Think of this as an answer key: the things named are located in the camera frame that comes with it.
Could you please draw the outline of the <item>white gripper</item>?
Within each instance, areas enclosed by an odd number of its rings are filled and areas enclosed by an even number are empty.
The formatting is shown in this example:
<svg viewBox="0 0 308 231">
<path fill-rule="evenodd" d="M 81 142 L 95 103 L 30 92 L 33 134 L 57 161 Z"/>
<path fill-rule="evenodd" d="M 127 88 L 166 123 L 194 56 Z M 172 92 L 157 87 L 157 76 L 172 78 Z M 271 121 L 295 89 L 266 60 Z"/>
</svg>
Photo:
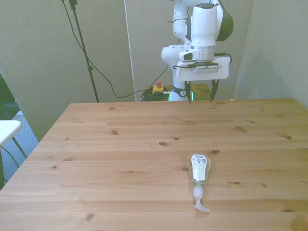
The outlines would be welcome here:
<svg viewBox="0 0 308 231">
<path fill-rule="evenodd" d="M 219 86 L 219 79 L 229 76 L 229 57 L 217 57 L 209 62 L 179 61 L 176 65 L 176 79 L 185 81 L 185 91 L 188 102 L 191 103 L 191 82 L 212 80 L 210 102 L 215 98 Z"/>
</svg>

